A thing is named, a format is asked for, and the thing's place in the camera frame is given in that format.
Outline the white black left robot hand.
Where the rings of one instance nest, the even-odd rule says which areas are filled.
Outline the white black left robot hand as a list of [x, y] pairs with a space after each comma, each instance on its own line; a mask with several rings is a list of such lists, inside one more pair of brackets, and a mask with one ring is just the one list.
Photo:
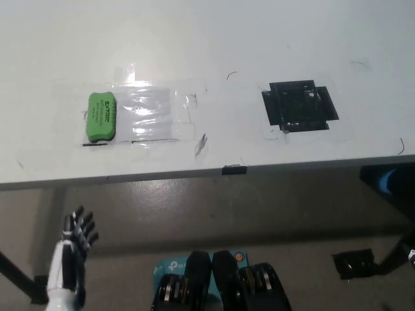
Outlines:
[[47, 310], [82, 310], [86, 303], [85, 263], [99, 239], [93, 213], [81, 205], [64, 218], [62, 237], [56, 243], [47, 281]]

